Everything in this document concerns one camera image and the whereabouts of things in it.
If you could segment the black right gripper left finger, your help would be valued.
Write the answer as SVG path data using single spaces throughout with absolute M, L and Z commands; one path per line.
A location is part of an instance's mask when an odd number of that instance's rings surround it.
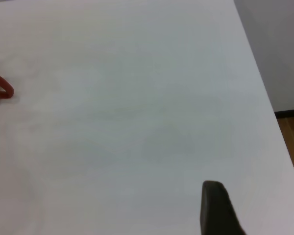
M 200 228 L 202 235 L 244 235 L 229 194 L 221 182 L 202 184 Z

